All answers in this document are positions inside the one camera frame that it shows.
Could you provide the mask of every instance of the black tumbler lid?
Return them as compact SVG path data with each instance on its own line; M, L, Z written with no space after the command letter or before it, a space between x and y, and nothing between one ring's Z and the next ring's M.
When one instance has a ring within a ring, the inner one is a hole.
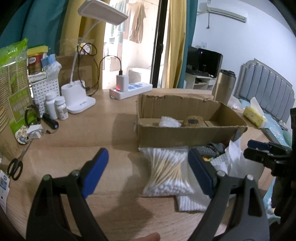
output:
M225 74L225 75L229 75L229 76L231 76L233 78L236 78L235 73L233 71L230 71L230 70L221 69L220 73Z

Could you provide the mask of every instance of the white power strip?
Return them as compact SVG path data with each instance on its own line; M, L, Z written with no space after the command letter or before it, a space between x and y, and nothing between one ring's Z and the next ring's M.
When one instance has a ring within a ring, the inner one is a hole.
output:
M117 100L122 100L134 95L139 95L152 90L152 84L143 82L131 83L128 85L128 91L121 92L118 88L114 87L109 89L110 97Z

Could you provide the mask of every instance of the black cable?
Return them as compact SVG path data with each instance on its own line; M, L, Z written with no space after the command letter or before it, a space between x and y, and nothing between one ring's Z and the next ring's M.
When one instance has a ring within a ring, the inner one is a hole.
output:
M91 46L93 46L94 49L96 50L95 54L87 53L86 50L84 49L84 47L85 47L86 45L91 45ZM122 65L121 65L121 60L120 60L120 58L118 58L117 56L115 56L115 55L107 55L107 56L105 56L105 57L103 57L103 58L101 59L99 65L98 65L98 63L96 62L96 60L94 59L94 62L95 62L95 64L96 64L97 71L98 71L98 72L97 72L97 76L98 76L97 83L96 83L94 86L92 86L92 87L84 87L83 84L82 84L82 81L81 81L80 75L79 75L80 60L81 60L81 58L82 58L82 56L81 56L81 51L84 50L85 55L90 55L90 56L93 56L93 57L94 57L95 55L97 55L97 53L98 53L98 49L97 49L96 46L95 46L94 44L92 44L92 43L85 43L85 44L81 47L80 51L79 51L79 49L78 49L78 45L77 45L77 46L76 46L76 49L77 49L77 54L78 54L78 56L77 56L77 57L78 57L78 69L77 69L77 74L78 74L78 78L79 78L79 80L80 80L80 83L81 83L82 87L85 88L86 91L88 91L88 90L90 90L90 89L92 89L92 88L94 88L94 87L97 86L97 89L95 90L95 92L93 92L93 93L92 93L91 95L89 95L89 96L92 96L92 95L93 95L94 93L96 93L96 92L98 91L98 89L99 89L100 66L101 66L101 62L102 62L106 57L108 57L108 56L113 56L113 57L115 57L115 58L117 58L117 59L119 60L119 62L120 62L120 71L119 71L119 75L122 75Z

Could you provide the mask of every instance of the scissors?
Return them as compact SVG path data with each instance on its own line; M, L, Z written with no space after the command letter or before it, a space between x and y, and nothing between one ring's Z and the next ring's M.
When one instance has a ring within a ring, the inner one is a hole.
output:
M7 174L8 177L12 177L12 179L14 181L18 180L20 178L20 175L22 173L22 158L24 157L24 155L26 154L29 146L31 145L33 139L29 140L27 146L25 147L25 149L22 151L21 155L18 158L14 158L8 165L7 168Z

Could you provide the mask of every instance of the scissors blade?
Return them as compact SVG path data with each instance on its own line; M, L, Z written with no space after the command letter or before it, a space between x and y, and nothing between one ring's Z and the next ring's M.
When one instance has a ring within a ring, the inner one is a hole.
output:
M27 146L24 148L24 150L22 151L21 155L18 157L18 159L17 159L18 161L21 161L21 160L22 160L22 158L23 158L24 155L26 154L26 152L27 152L29 146L31 145L32 141L33 141L33 139L30 139L30 140L29 140Z

